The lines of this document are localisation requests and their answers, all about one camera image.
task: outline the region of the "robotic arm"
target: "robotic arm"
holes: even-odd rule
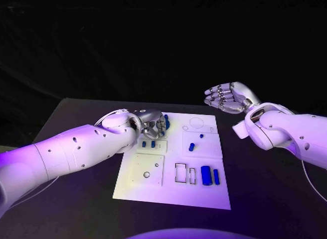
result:
[[[241,83],[212,87],[205,103],[231,114],[246,113],[234,130],[251,137],[258,147],[285,148],[298,159],[327,169],[327,118],[297,115],[284,106],[262,103]]]
[[[74,128],[42,142],[2,153],[0,218],[13,203],[42,183],[128,151],[141,133],[157,139],[164,132],[166,118],[160,111],[130,113],[123,109],[107,114],[95,125]]]

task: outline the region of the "blue cylinder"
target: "blue cylinder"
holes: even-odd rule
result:
[[[192,143],[192,144],[190,144],[190,148],[189,148],[189,150],[190,150],[190,151],[193,151],[193,150],[195,150],[195,146],[196,146],[196,144],[195,144],[195,143]]]
[[[215,183],[216,185],[219,185],[219,170],[218,169],[213,169],[213,176],[215,176]]]
[[[210,186],[212,185],[212,169],[210,166],[202,167],[202,178],[203,178],[203,185]]]

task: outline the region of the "dark background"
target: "dark background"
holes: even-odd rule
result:
[[[2,145],[64,98],[202,105],[232,81],[327,116],[327,2],[0,1]]]

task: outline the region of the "dark table surface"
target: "dark table surface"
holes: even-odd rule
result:
[[[0,239],[121,239],[169,228],[216,229],[259,239],[327,238],[327,203],[308,184],[301,161],[287,150],[264,151],[249,138],[238,138],[232,125],[245,115],[226,114],[209,106],[65,99],[35,142],[94,124],[123,108],[216,116],[232,210],[113,199],[123,158],[117,154],[62,176],[9,210],[0,220]],[[327,195],[327,172],[313,165],[307,169]]]

